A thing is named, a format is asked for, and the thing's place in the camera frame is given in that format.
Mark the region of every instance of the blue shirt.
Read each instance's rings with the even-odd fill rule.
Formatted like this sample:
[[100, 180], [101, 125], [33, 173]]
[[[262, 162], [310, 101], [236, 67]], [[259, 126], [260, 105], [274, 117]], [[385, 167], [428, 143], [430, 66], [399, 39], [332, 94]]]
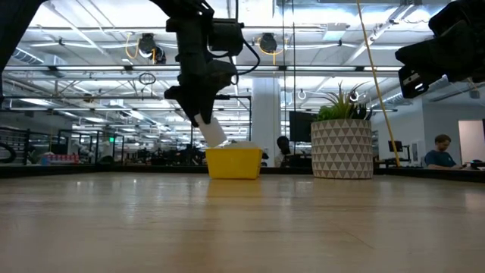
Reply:
[[441, 167], [453, 167], [456, 165], [452, 156], [447, 152], [429, 151], [424, 158], [426, 165], [438, 165]]

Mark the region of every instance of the man sitting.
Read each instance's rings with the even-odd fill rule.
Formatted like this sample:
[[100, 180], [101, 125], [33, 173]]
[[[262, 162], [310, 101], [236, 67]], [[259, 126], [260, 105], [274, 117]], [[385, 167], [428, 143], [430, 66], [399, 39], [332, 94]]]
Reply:
[[433, 170], [461, 170], [462, 166], [457, 165], [452, 156], [446, 152], [452, 139], [445, 135], [439, 135], [434, 139], [435, 149], [429, 151], [424, 162], [429, 169]]

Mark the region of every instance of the patterned pot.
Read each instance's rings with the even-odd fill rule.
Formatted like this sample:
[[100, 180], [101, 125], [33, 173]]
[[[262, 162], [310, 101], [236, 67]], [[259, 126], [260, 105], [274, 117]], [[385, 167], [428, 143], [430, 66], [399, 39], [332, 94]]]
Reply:
[[371, 122], [317, 121], [311, 124], [313, 175], [332, 179], [371, 179]]

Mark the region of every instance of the yellow pole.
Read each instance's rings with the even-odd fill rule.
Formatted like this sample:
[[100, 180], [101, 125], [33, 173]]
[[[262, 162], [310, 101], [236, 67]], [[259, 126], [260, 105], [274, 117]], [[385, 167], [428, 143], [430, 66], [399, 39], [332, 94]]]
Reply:
[[364, 32], [365, 46], [367, 47], [367, 52], [369, 54], [369, 61], [371, 62], [372, 75], [374, 76], [374, 83], [376, 85], [377, 96], [379, 97], [380, 107], [383, 110], [384, 118], [386, 119], [387, 129], [389, 130], [389, 136], [391, 138], [391, 143], [393, 144], [394, 156], [396, 157], [396, 165], [397, 167], [401, 167], [401, 161], [399, 160], [399, 154], [397, 153], [396, 143], [394, 142], [393, 130], [391, 129], [391, 123], [389, 122], [389, 118], [387, 117], [387, 113], [386, 113], [386, 106], [384, 106], [384, 101], [382, 100], [382, 95], [380, 93], [379, 83], [377, 82], [377, 74], [374, 66], [374, 61], [372, 60], [371, 47], [369, 46], [368, 36], [365, 30], [364, 19], [362, 19], [361, 0], [357, 0], [357, 8], [358, 8], [358, 16], [361, 19], [362, 31]]

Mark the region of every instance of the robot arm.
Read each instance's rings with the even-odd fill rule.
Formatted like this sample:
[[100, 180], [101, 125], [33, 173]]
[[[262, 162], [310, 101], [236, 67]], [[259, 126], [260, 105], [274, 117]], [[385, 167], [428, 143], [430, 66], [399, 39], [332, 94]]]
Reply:
[[443, 75], [449, 82], [485, 81], [485, 0], [449, 3], [431, 18], [434, 39], [401, 48], [396, 58], [402, 94], [412, 99]]
[[[177, 35], [179, 86], [165, 91], [165, 98], [176, 99], [195, 127], [198, 124], [194, 117], [198, 114], [209, 124], [216, 94], [237, 75], [234, 64], [215, 58], [231, 58], [243, 50], [247, 45], [241, 31], [244, 26], [233, 19], [214, 19], [214, 10], [205, 0], [151, 1], [170, 18], [167, 32]], [[208, 46], [226, 53], [213, 55]]]

